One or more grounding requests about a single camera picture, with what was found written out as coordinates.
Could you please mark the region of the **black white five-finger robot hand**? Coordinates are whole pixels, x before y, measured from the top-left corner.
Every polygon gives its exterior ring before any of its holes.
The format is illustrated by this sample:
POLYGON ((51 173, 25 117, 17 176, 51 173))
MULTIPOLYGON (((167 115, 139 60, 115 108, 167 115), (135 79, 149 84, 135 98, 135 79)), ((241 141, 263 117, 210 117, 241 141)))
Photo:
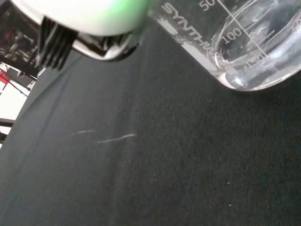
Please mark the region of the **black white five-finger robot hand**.
POLYGON ((38 28, 36 63, 61 70, 72 50, 116 62, 141 44, 154 0, 14 0, 38 28))

